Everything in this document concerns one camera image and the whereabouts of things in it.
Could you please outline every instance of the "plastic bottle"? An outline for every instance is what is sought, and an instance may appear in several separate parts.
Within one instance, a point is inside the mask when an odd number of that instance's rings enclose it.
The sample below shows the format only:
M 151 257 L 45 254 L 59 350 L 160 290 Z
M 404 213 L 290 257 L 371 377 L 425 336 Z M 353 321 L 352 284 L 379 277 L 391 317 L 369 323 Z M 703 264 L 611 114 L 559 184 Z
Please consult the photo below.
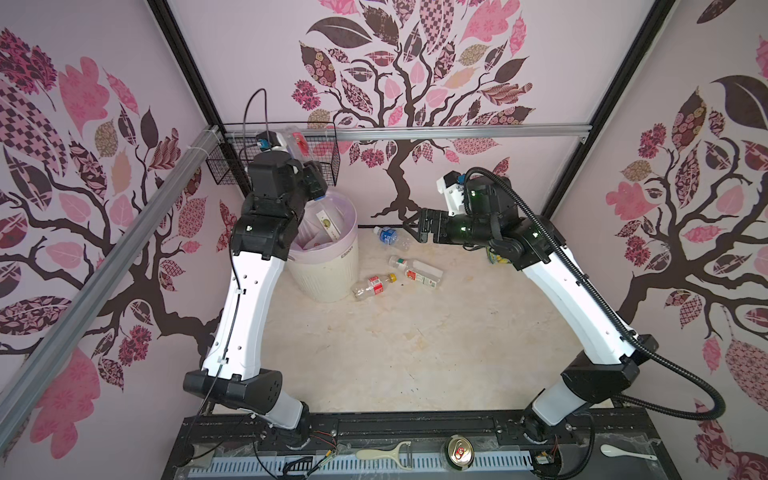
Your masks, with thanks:
M 355 300 L 363 300 L 369 296 L 379 295 L 383 292 L 385 283 L 394 283 L 396 281 L 397 277 L 394 273 L 373 275 L 370 278 L 352 285 L 352 293 L 355 295 Z
M 389 258 L 389 266 L 404 271 L 409 279 L 423 283 L 433 289 L 437 288 L 442 280 L 442 270 L 427 265 L 424 262 L 419 262 L 418 260 L 408 260 L 392 255 Z
M 397 250 L 407 252 L 411 247 L 411 239 L 409 239 L 406 235 L 398 235 L 397 230 L 394 228 L 373 227 L 373 233 L 376 235 L 376 238 L 382 241 L 382 243 L 391 245 Z

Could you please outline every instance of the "white trash can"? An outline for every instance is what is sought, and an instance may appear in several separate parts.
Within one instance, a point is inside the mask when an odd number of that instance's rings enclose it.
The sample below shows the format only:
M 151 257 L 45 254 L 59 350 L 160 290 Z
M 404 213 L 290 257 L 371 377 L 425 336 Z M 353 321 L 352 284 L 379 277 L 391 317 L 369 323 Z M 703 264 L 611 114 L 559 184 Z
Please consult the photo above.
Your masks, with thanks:
M 323 205 L 339 227 L 339 239 L 324 247 L 304 250 L 301 246 L 311 248 L 308 243 L 322 230 L 316 213 Z M 349 295 L 349 289 L 358 280 L 358 253 L 355 206 L 339 192 L 328 190 L 323 199 L 306 205 L 299 235 L 288 253 L 287 267 L 307 296 L 317 302 L 336 302 Z

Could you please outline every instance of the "white spoon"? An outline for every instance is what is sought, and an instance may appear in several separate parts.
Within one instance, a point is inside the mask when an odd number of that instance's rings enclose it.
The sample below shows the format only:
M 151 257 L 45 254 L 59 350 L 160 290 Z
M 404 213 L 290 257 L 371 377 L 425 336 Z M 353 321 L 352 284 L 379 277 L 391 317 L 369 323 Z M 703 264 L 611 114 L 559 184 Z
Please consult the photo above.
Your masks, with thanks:
M 638 457 L 645 458 L 646 460 L 658 460 L 656 455 L 644 455 L 642 453 L 627 452 L 613 445 L 600 445 L 600 451 L 607 457 Z

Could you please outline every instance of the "pink wall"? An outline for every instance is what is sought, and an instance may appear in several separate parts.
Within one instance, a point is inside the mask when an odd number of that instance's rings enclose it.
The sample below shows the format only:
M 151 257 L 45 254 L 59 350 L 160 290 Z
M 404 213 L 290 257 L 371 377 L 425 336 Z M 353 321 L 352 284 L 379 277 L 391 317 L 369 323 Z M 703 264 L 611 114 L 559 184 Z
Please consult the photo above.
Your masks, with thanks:
M 248 97 L 264 87 L 273 121 L 333 119 L 348 128 L 589 122 L 651 4 L 171 3 L 225 121 L 242 121 Z M 423 59 L 409 55 L 414 45 Z M 263 120 L 257 100 L 252 121 Z M 361 224 L 401 223 L 419 207 L 445 208 L 435 182 L 449 171 L 506 159 L 513 185 L 538 210 L 576 141 L 346 142 L 338 188 Z
M 205 123 L 141 0 L 18 3 L 0 28 L 5 386 Z M 199 406 L 181 383 L 213 341 L 228 270 L 219 243 L 241 198 L 198 171 L 0 475 L 160 475 Z
M 768 5 L 709 4 L 680 3 L 554 222 L 617 311 L 725 397 L 717 422 L 651 413 L 683 478 L 768 478 Z M 711 407 L 642 370 L 632 395 Z

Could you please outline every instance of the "vegetable peeler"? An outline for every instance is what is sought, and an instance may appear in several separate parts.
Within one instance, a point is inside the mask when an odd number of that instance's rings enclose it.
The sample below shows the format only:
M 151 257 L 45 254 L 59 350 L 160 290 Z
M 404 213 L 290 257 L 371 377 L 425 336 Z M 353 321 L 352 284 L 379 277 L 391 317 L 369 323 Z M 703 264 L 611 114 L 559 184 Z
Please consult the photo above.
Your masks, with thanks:
M 400 447 L 402 447 L 403 445 L 406 446 L 406 455 L 407 455 L 407 460 L 405 465 L 400 463 Z M 399 466 L 403 470 L 413 470 L 413 452 L 411 452 L 410 440 L 398 443 L 397 446 L 392 450 L 376 450 L 376 449 L 358 450 L 357 453 L 355 453 L 355 457 L 357 457 L 358 460 L 376 460 L 378 458 L 391 458 L 392 460 L 395 461 L 397 466 Z

